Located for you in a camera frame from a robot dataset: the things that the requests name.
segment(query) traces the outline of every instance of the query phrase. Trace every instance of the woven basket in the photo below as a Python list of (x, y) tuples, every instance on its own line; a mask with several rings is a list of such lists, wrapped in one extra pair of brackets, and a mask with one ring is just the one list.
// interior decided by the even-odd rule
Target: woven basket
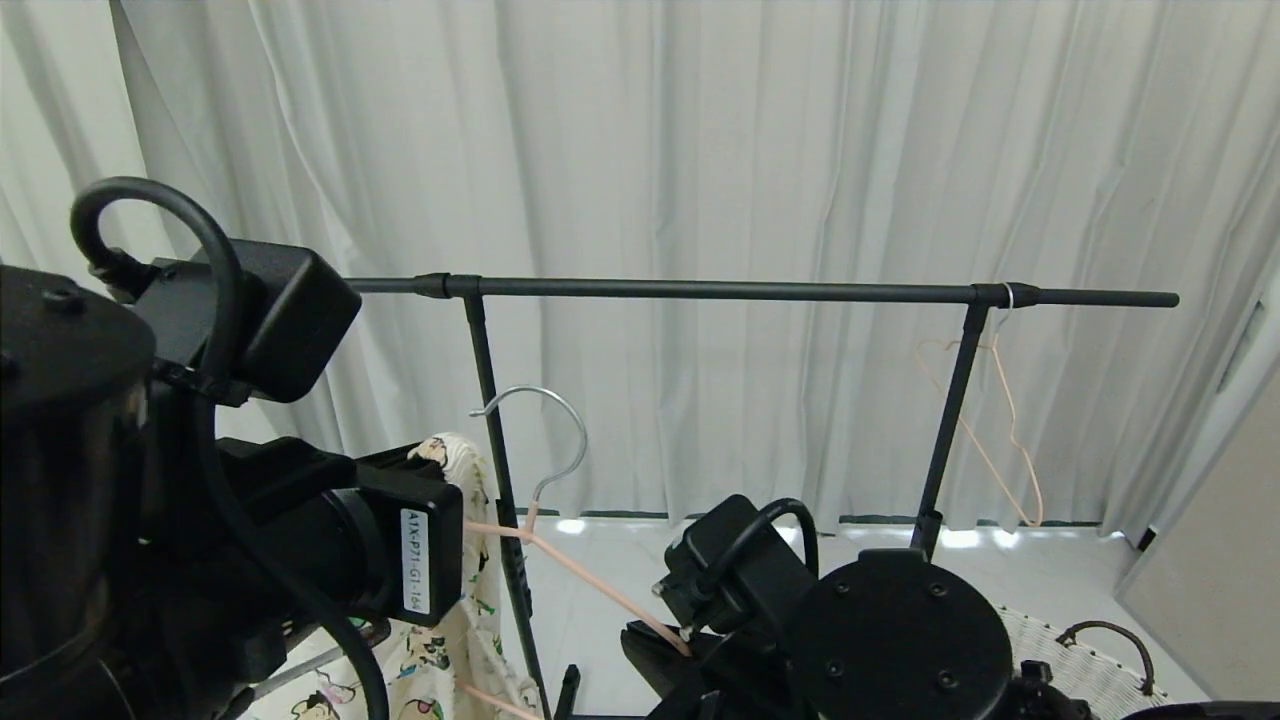
[[(1121, 720), (1139, 710), (1169, 703), (1169, 694), (1156, 687), (1151, 653), (1132, 632), (1102, 620), (1076, 623), (1065, 632), (1059, 632), (1048, 623), (1004, 606), (1000, 607), (1000, 619), (1005, 621), (1014, 646), (1014, 666), (1023, 660), (1048, 662), (1053, 673), (1053, 687), (1068, 697), (1087, 701), (1098, 720)], [(1133, 642), (1142, 656), (1144, 675), (1076, 643), (1076, 633), (1088, 628), (1112, 630)]]

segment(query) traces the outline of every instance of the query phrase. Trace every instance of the backdrop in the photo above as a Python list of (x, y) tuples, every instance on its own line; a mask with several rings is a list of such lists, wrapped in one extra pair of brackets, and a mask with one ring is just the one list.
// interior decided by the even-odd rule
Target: backdrop
[[(1280, 227), (1268, 3), (4, 3), (0, 252), (88, 282), (74, 191), (136, 173), (348, 275), (426, 272), (1171, 290), (1001, 333), (1048, 516), (1138, 533), (1203, 421)], [(193, 251), (156, 213), (110, 231)], [(499, 387), (593, 430), (545, 503), (796, 496), (911, 515), (942, 398), (911, 360), (960, 309), (490, 302)], [(929, 356), (945, 375), (950, 357)], [(302, 402), (221, 418), (362, 454), (484, 439), (457, 301), (369, 297)], [(1029, 506), (982, 357), (965, 415)], [(506, 409), (524, 503), (572, 452)], [(952, 527), (1015, 514), (972, 445)]]

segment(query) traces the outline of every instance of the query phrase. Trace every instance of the clothes hanger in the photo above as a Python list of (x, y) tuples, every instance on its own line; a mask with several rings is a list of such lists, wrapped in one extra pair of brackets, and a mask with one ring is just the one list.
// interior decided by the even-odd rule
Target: clothes hanger
[[(1036, 464), (1032, 462), (1032, 454), (1029, 450), (1027, 450), (1027, 446), (1024, 446), (1021, 442), (1018, 441), (1018, 409), (1014, 405), (1014, 393), (1011, 389), (1009, 389), (1009, 379), (1005, 377), (1005, 364), (1000, 361), (1000, 328), (1005, 325), (1005, 322), (1007, 322), (1009, 316), (1012, 315), (1014, 313), (1014, 288), (1009, 283), (1004, 283), (1004, 286), (1005, 290), (1009, 291), (1009, 307), (1005, 309), (1004, 315), (1001, 315), (1000, 320), (996, 322), (996, 327), (991, 333), (991, 345), (979, 343), (978, 347), (983, 350), (989, 350), (992, 359), (996, 361), (996, 374), (1000, 375), (1000, 384), (1005, 389), (1005, 401), (1009, 404), (1009, 415), (1010, 415), (1009, 442), (1011, 442), (1014, 447), (1021, 451), (1023, 461), (1027, 464), (1027, 471), (1030, 473), (1032, 477), (1032, 488), (1036, 491), (1037, 512), (1034, 519), (1028, 516), (1027, 511), (1023, 510), (1021, 502), (1019, 502), (1018, 498), (1014, 497), (1012, 491), (1009, 489), (1009, 486), (1005, 483), (1004, 475), (1001, 475), (1000, 470), (996, 469), (996, 464), (992, 462), (991, 456), (987, 455), (987, 448), (984, 448), (982, 443), (978, 441), (978, 437), (974, 434), (973, 428), (969, 425), (968, 420), (964, 419), (964, 415), (960, 415), (960, 427), (964, 428), (964, 432), (969, 436), (969, 439), (973, 441), (974, 448), (978, 451), (978, 455), (980, 455), (983, 461), (987, 464), (987, 469), (991, 470), (991, 475), (996, 479), (996, 483), (1000, 486), (1000, 489), (1005, 491), (1005, 497), (1009, 498), (1009, 502), (1014, 506), (1014, 510), (1018, 511), (1018, 516), (1021, 518), (1021, 520), (1027, 523), (1028, 527), (1038, 528), (1044, 524), (1044, 495), (1041, 492), (1039, 477), (1036, 474)], [(924, 374), (929, 378), (929, 383), (932, 383), (938, 392), (946, 392), (942, 387), (942, 383), (938, 382), (937, 375), (933, 374), (933, 370), (929, 369), (928, 364), (924, 361), (924, 357), (920, 356), (920, 348), (924, 347), (925, 345), (941, 345), (942, 352), (947, 352), (952, 347), (960, 345), (960, 341), (952, 340), (947, 342), (942, 340), (922, 340), (915, 345), (915, 364), (919, 365), (922, 370), (924, 370)]]
[(582, 421), (582, 416), (577, 414), (577, 410), (575, 410), (573, 406), (567, 400), (561, 397), (558, 393), (540, 386), (530, 386), (530, 384), (512, 386), (502, 391), (498, 396), (490, 400), (489, 404), (485, 405), (484, 407), (479, 410), (472, 410), (468, 414), (472, 418), (488, 415), (493, 413), (494, 409), (497, 409), (503, 400), (517, 392), (536, 392), (541, 396), (549, 397), (557, 405), (563, 407), (564, 411), (568, 413), (571, 418), (573, 418), (573, 423), (577, 425), (577, 432), (579, 432), (577, 455), (573, 456), (573, 461), (570, 462), (563, 470), (552, 473), (550, 475), (539, 480), (538, 486), (534, 487), (534, 497), (529, 503), (529, 514), (525, 519), (524, 528), (507, 528), (504, 525), (489, 525), (484, 523), (465, 521), (462, 524), (462, 529), (474, 533), (486, 533), (486, 534), (520, 538), (520, 541), (526, 544), (534, 544), (539, 547), (543, 552), (549, 555), (552, 560), (567, 568), (571, 573), (585, 580), (588, 584), (604, 593), (604, 596), (607, 596), (609, 600), (617, 602), (627, 611), (630, 611), (632, 615), (639, 618), (640, 621), (643, 621), (645, 625), (649, 625), (649, 628), (652, 628), (654, 633), (657, 633), (668, 643), (671, 643), (672, 647), (675, 647), (676, 651), (678, 651), (682, 656), (692, 657), (694, 653), (692, 651), (689, 650), (689, 643), (682, 641), (680, 635), (677, 635), (671, 630), (671, 628), (668, 628), (666, 624), (654, 618), (650, 612), (645, 611), (639, 605), (632, 602), (631, 598), (618, 592), (613, 585), (595, 577), (594, 574), (591, 574), (590, 570), (579, 565), (571, 557), (557, 550), (556, 546), (550, 544), (545, 539), (534, 534), (534, 525), (538, 521), (538, 507), (541, 500), (543, 491), (547, 489), (547, 487), (550, 486), (552, 483), (567, 477), (570, 473), (576, 470), (579, 465), (582, 464), (582, 457), (586, 455), (588, 434), (586, 434), (586, 424)]

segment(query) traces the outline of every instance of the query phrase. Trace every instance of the basket handle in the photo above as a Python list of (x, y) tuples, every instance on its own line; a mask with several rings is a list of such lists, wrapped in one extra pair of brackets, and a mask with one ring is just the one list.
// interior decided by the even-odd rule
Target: basket handle
[(1132, 642), (1134, 646), (1137, 646), (1138, 655), (1142, 656), (1142, 670), (1146, 674), (1146, 678), (1142, 680), (1142, 684), (1138, 685), (1138, 689), (1142, 691), (1142, 694), (1147, 697), (1156, 694), (1156, 665), (1151, 661), (1151, 652), (1147, 651), (1147, 646), (1143, 644), (1142, 638), (1135, 635), (1133, 630), (1128, 628), (1121, 628), (1115, 623), (1107, 623), (1106, 620), (1085, 620), (1083, 623), (1076, 623), (1070, 628), (1068, 628), (1061, 635), (1056, 638), (1055, 642), (1057, 642), (1062, 647), (1071, 647), (1073, 644), (1075, 644), (1075, 635), (1080, 630), (1087, 630), (1089, 628), (1103, 628), (1106, 630), (1119, 633), (1125, 638), (1128, 638), (1129, 642)]

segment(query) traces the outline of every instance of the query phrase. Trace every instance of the white floor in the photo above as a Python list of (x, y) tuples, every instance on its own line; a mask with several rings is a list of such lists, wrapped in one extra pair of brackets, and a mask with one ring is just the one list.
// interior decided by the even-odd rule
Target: white floor
[[(680, 529), (659, 520), (557, 520), (539, 523), (539, 534), (596, 573), (660, 619), (669, 618), (649, 588), (666, 574), (663, 550)], [(799, 547), (794, 530), (792, 546)], [(910, 528), (850, 525), (820, 541), (823, 573), (851, 562), (868, 547), (902, 547)], [(631, 618), (536, 548), (526, 548), (534, 589), (534, 634), (552, 705), (568, 664), (582, 671), (576, 712), (645, 715), (658, 697), (631, 669), (618, 633)], [(1055, 626), (1080, 620), (1110, 620), (1147, 642), (1156, 682), (1171, 701), (1203, 700), (1204, 693), (1112, 598), (1112, 591), (1137, 553), (1120, 537), (1100, 538), (1092, 528), (995, 528), (943, 532), (934, 561), (959, 574), (993, 603), (1007, 605)], [(503, 618), (508, 656), (522, 664), (509, 605)], [(1082, 634), (1082, 642), (1140, 669), (1132, 646), (1106, 630)]]

